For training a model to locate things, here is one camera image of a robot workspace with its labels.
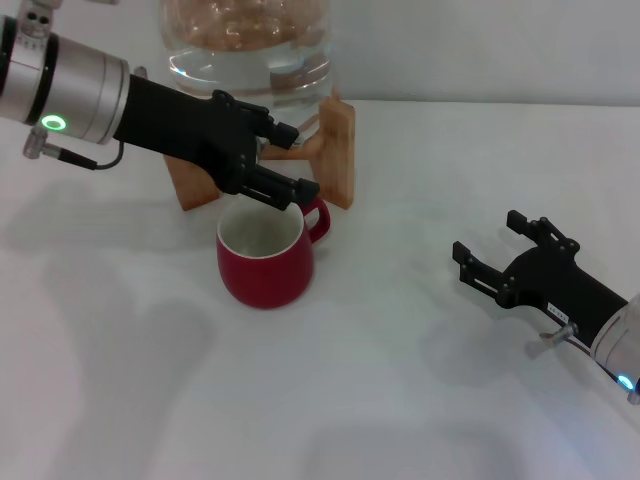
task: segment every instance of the white wall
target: white wall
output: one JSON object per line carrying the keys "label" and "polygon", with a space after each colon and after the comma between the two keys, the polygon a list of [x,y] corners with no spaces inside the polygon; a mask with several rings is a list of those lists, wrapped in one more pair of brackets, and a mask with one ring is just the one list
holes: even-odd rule
{"label": "white wall", "polygon": [[[163,75],[157,0],[65,0],[56,29]],[[638,0],[333,0],[350,98],[640,105]],[[0,0],[0,13],[17,0]],[[126,37],[117,37],[116,24]]]}

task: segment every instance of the wooden stand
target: wooden stand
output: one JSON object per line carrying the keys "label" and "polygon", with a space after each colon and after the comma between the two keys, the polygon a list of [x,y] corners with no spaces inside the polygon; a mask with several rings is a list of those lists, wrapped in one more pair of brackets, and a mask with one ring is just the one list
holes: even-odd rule
{"label": "wooden stand", "polygon": [[[355,183],[356,113],[337,95],[320,104],[320,127],[302,147],[282,150],[267,147],[264,160],[309,160],[314,180],[320,184],[320,196],[341,208],[353,203]],[[211,177],[200,167],[165,156],[178,201],[185,211],[220,197]]]}

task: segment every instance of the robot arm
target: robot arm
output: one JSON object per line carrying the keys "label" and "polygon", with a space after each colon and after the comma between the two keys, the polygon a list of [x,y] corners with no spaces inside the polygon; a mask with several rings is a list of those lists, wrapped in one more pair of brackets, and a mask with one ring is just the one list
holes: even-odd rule
{"label": "robot arm", "polygon": [[96,162],[46,144],[44,129],[98,144],[115,138],[194,163],[225,193],[282,210],[313,201],[316,183],[256,163],[258,137],[289,149],[295,128],[225,92],[197,99],[131,75],[126,61],[58,37],[51,24],[61,4],[24,0],[17,19],[0,16],[0,116],[34,127],[25,147],[31,156],[95,169]]}
{"label": "robot arm", "polygon": [[512,210],[507,227],[536,247],[499,272],[456,242],[453,259],[460,265],[460,281],[502,308],[527,305],[541,310],[562,327],[555,335],[541,335],[548,347],[575,337],[629,392],[629,402],[640,405],[640,296],[627,302],[581,270],[575,261],[580,245],[547,218],[529,222]]}

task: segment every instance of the water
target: water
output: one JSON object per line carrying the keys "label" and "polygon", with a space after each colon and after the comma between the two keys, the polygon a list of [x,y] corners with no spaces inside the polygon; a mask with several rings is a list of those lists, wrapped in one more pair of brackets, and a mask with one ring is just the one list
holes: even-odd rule
{"label": "water", "polygon": [[307,45],[292,40],[250,51],[211,51],[174,38],[169,68],[188,93],[210,96],[213,90],[225,90],[309,133],[313,125],[308,121],[332,88],[328,35],[318,32]]}

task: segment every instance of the mug rim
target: mug rim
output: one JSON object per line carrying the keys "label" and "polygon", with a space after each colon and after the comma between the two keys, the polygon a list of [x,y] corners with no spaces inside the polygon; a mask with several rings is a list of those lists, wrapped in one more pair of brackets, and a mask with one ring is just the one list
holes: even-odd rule
{"label": "mug rim", "polygon": [[217,236],[218,236],[218,240],[220,241],[220,243],[222,244],[222,246],[230,253],[232,253],[233,255],[240,257],[240,258],[244,258],[246,260],[268,260],[270,258],[276,258],[279,257],[281,255],[284,255],[285,253],[287,253],[289,250],[291,250],[299,241],[300,238],[302,237],[302,234],[304,232],[304,227],[305,227],[305,222],[304,222],[304,215],[302,214],[302,210],[300,209],[300,206],[295,204],[295,203],[291,203],[286,210],[284,210],[284,212],[282,213],[288,213],[290,210],[295,212],[296,215],[296,219],[298,220],[298,234],[295,237],[295,240],[293,240],[286,248],[282,249],[279,252],[273,253],[271,255],[264,255],[261,257],[250,257],[248,255],[244,255],[240,252],[236,252],[233,248],[231,248],[229,245],[227,245],[227,243],[224,241],[224,238],[222,236],[222,226],[224,225],[225,221],[227,221],[230,217],[233,216],[233,214],[237,213],[237,211],[239,210],[251,210],[254,209],[256,210],[258,207],[262,206],[262,204],[251,204],[249,202],[239,202],[236,205],[233,205],[231,207],[229,207],[223,214],[222,217],[220,217],[220,220],[218,220],[218,226],[217,226]]}

